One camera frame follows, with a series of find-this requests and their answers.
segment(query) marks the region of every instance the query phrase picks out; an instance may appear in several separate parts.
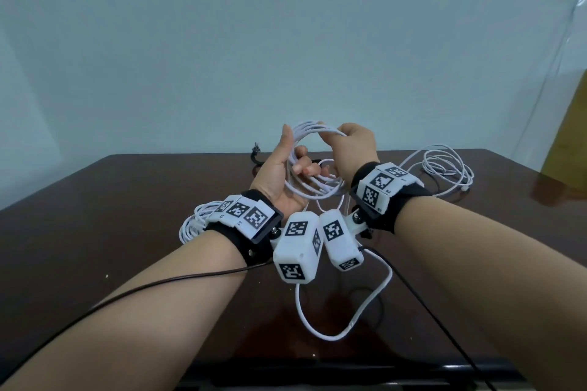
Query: dark brown table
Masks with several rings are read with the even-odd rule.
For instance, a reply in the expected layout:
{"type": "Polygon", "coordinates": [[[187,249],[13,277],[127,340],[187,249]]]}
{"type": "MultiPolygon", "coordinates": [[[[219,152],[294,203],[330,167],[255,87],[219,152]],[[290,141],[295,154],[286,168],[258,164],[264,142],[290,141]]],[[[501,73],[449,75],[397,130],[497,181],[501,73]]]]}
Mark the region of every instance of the dark brown table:
{"type": "MultiPolygon", "coordinates": [[[[473,168],[475,183],[448,200],[587,265],[587,195],[488,150],[459,153],[473,168]]],[[[380,157],[399,162],[407,154],[380,157]]],[[[112,155],[0,211],[0,375],[180,246],[179,227],[194,207],[245,190],[252,169],[245,153],[112,155]]],[[[422,179],[436,188],[427,175],[422,179]]],[[[521,379],[400,241],[376,232],[363,242],[395,263],[487,377],[521,379]]],[[[317,330],[337,334],[384,276],[385,268],[370,257],[343,274],[322,255],[316,279],[302,287],[306,317],[317,330]]],[[[302,326],[293,292],[273,266],[251,271],[183,384],[202,378],[220,385],[456,383],[473,377],[397,277],[350,335],[334,343],[302,326]]]]}

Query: forearm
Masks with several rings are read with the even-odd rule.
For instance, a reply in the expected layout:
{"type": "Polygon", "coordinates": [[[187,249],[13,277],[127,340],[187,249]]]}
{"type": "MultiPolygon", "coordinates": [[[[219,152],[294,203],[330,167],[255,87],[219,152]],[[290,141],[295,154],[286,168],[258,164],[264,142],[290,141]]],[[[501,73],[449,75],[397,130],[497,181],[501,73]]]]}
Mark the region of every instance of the forearm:
{"type": "MultiPolygon", "coordinates": [[[[245,266],[229,240],[216,232],[205,232],[111,296],[171,276],[245,266]]],[[[182,280],[115,302],[43,348],[2,391],[173,389],[244,276],[182,280]]]]}
{"type": "Polygon", "coordinates": [[[587,269],[538,241],[432,197],[409,201],[396,235],[534,385],[559,389],[587,358],[587,269]]]}

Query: hand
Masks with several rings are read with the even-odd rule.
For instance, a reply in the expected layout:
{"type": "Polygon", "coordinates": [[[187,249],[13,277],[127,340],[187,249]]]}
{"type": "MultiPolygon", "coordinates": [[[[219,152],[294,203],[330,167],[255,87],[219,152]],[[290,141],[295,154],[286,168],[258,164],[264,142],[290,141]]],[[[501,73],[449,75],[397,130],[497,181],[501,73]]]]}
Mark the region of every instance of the hand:
{"type": "MultiPolygon", "coordinates": [[[[282,212],[284,220],[287,220],[292,213],[301,211],[308,203],[308,200],[295,195],[285,187],[285,162],[294,146],[293,135],[290,126],[284,125],[277,147],[261,166],[251,184],[251,188],[257,189],[265,195],[282,212]]],[[[295,148],[298,161],[292,167],[294,173],[305,176],[316,176],[322,173],[323,176],[328,176],[328,167],[325,166],[321,169],[317,163],[312,163],[312,160],[306,156],[307,153],[306,146],[297,146],[295,148]]]]}
{"type": "Polygon", "coordinates": [[[380,162],[377,157],[375,135],[371,130],[350,122],[341,125],[338,129],[346,136],[322,132],[320,137],[332,147],[334,168],[345,180],[346,186],[350,188],[357,170],[368,162],[380,162]]]}

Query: person's right hand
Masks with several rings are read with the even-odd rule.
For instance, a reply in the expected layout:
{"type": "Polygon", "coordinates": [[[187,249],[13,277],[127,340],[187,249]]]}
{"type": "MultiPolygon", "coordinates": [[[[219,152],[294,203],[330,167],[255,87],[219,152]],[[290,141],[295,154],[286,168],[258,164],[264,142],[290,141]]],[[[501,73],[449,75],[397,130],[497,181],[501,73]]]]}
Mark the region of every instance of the person's right hand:
{"type": "Polygon", "coordinates": [[[375,135],[371,130],[352,122],[345,123],[338,129],[346,136],[322,132],[320,137],[332,147],[334,168],[345,180],[346,187],[350,188],[357,170],[368,162],[380,162],[377,157],[375,135]]]}

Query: person's right arm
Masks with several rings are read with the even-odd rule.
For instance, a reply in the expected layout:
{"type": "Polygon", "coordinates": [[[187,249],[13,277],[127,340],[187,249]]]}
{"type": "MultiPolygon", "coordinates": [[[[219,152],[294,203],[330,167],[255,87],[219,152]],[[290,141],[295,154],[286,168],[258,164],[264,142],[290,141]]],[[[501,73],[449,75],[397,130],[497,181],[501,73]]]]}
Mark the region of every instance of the person's right arm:
{"type": "MultiPolygon", "coordinates": [[[[372,132],[323,133],[350,185],[379,161],[372,132]]],[[[587,269],[503,224],[434,197],[407,202],[395,234],[538,390],[587,384],[587,269]]]]}

